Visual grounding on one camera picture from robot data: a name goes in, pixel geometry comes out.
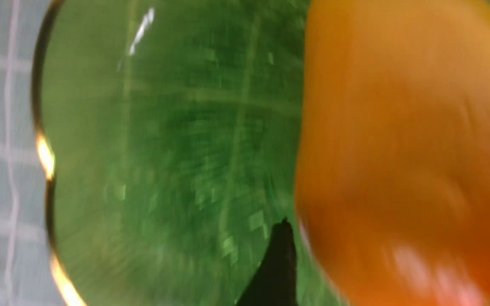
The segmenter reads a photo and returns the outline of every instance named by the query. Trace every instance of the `tiled wall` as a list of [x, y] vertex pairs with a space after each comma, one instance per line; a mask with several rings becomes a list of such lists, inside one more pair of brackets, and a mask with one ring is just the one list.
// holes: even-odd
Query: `tiled wall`
[[0, 306], [60, 306], [43, 228], [44, 175], [29, 111], [31, 60], [49, 0], [0, 0]]

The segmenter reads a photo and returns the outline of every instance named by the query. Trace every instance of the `orange fruit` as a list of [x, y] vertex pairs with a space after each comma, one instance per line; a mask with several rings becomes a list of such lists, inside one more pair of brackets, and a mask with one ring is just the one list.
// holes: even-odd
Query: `orange fruit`
[[295, 192], [354, 306], [490, 305], [490, 4], [313, 0]]

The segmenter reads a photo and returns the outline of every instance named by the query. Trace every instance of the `gold rim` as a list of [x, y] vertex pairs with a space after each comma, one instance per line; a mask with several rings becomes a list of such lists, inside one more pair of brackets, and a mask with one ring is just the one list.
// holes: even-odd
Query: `gold rim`
[[33, 114], [37, 155], [46, 176], [45, 223], [48, 233], [48, 245], [50, 246], [52, 277], [64, 302], [68, 306], [86, 306], [86, 303], [71, 282], [65, 267], [62, 265], [56, 248], [56, 233], [54, 232], [54, 187], [56, 186], [54, 153], [45, 137], [45, 130], [41, 120], [41, 89], [45, 56], [56, 17], [64, 2], [65, 0], [52, 0], [43, 19], [39, 37], [37, 37], [33, 55], [33, 69], [31, 70], [31, 113]]

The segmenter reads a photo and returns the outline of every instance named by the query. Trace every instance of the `green glass bowl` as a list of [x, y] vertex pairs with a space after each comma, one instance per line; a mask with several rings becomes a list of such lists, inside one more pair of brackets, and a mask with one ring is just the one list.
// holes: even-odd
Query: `green glass bowl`
[[[32, 104], [69, 305], [233, 305], [296, 228], [308, 4], [53, 1]], [[294, 236], [297, 303], [346, 304]]]

